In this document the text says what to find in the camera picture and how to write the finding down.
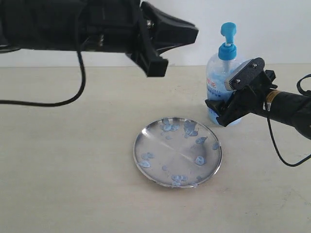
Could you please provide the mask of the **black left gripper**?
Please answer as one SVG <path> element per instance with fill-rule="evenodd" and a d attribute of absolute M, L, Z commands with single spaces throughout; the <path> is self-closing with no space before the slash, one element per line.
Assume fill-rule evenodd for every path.
<path fill-rule="evenodd" d="M 164 77 L 168 50 L 195 43 L 199 29 L 139 0 L 2 0 L 2 49 L 74 51 L 75 37 L 108 39 L 147 77 Z"/>

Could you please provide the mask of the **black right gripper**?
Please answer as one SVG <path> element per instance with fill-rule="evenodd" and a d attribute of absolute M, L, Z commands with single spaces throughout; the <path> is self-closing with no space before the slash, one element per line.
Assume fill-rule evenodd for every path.
<path fill-rule="evenodd" d="M 205 100 L 207 107 L 217 115 L 220 126 L 236 125 L 249 113 L 267 117 L 266 97 L 276 89 L 273 84 L 276 75 L 272 70 L 263 70 L 264 67 L 261 57 L 243 62 L 225 79 L 226 90 L 233 91 L 229 100 Z"/>

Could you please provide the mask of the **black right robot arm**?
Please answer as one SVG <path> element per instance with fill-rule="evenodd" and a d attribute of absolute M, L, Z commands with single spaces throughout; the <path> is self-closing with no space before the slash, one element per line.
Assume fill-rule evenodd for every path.
<path fill-rule="evenodd" d="M 242 63 L 225 80 L 232 91 L 228 100 L 206 100 L 221 126 L 252 113 L 294 127 L 302 136 L 311 137 L 311 98 L 280 91 L 273 83 L 275 72 L 266 70 L 258 57 Z"/>

